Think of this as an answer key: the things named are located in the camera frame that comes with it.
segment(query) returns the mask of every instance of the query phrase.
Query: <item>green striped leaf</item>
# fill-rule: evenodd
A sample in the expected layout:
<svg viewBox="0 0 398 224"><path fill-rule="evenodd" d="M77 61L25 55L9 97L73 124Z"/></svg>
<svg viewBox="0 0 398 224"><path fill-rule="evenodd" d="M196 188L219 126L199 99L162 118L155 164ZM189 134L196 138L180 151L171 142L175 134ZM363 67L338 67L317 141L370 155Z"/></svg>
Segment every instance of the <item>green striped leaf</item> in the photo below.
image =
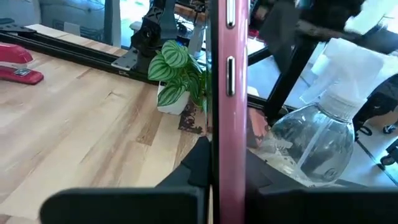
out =
<svg viewBox="0 0 398 224"><path fill-rule="evenodd" d="M187 75L189 79L189 92L191 99L195 104L198 104L200 103L201 97L200 73L198 73L194 68L191 68L187 70Z"/></svg>
<svg viewBox="0 0 398 224"><path fill-rule="evenodd" d="M199 65L199 63L196 61L196 59L195 59L192 55L189 55L189 57L190 57L190 63L194 66L194 68L196 69L196 71L202 73L202 70L201 70L201 68L200 68L200 65Z"/></svg>
<svg viewBox="0 0 398 224"><path fill-rule="evenodd" d="M188 62L188 53L174 40L168 40L162 47L162 55L172 68L182 68Z"/></svg>
<svg viewBox="0 0 398 224"><path fill-rule="evenodd" d="M186 90L187 86L184 85L182 78L174 78L157 96L157 106L168 106L177 102Z"/></svg>
<svg viewBox="0 0 398 224"><path fill-rule="evenodd" d="M178 70L167 65L164 56L162 54L158 54L152 59L152 61L150 61L148 79L166 82L173 79L177 73Z"/></svg>

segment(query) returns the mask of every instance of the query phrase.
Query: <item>red stapler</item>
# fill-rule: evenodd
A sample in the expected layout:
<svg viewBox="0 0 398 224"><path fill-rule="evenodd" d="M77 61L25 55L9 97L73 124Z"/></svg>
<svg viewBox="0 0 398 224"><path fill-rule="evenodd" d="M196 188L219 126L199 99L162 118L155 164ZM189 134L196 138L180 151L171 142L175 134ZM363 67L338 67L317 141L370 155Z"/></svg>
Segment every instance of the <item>red stapler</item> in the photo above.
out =
<svg viewBox="0 0 398 224"><path fill-rule="evenodd" d="M31 61L31 54L23 47L0 43L0 79L29 85L37 84L44 76L27 68Z"/></svg>

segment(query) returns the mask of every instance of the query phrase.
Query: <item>potted plant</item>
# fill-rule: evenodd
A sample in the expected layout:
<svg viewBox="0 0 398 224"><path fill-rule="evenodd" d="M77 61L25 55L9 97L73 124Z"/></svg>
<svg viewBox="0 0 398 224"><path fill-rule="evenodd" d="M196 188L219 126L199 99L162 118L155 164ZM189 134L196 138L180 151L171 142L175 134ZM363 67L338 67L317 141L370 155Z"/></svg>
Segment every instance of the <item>potted plant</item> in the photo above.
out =
<svg viewBox="0 0 398 224"><path fill-rule="evenodd" d="M201 107L205 77L188 49L168 40L152 59L148 79L159 81L157 108L160 112L180 114L189 99Z"/></svg>

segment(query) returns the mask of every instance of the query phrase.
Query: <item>wooden desk surface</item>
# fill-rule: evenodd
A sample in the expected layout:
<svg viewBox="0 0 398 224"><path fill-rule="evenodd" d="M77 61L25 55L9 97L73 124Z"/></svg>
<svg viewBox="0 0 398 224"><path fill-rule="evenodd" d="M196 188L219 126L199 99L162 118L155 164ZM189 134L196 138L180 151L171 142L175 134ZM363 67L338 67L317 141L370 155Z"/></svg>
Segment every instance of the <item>wooden desk surface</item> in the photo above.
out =
<svg viewBox="0 0 398 224"><path fill-rule="evenodd" d="M41 25L43 34L125 51ZM36 86L0 81L0 224L38 223L50 195L71 187L158 184L193 147L179 116L157 111L157 87L32 52Z"/></svg>

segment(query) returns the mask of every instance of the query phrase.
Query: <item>white plant pot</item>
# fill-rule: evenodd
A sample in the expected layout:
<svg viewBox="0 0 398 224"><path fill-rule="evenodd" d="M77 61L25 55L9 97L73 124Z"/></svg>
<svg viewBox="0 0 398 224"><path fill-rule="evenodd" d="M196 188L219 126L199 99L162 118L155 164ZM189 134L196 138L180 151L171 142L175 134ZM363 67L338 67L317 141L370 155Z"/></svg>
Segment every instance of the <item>white plant pot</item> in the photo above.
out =
<svg viewBox="0 0 398 224"><path fill-rule="evenodd" d="M157 95L159 95L159 93L163 89L164 89L164 86L160 85L160 83L159 83L159 87L157 88ZM158 106L157 109L163 113L180 115L182 113L182 111L184 110L185 106L188 104L189 96L190 96L189 91L186 91L177 100L177 102L175 102L171 105L168 105L168 106Z"/></svg>

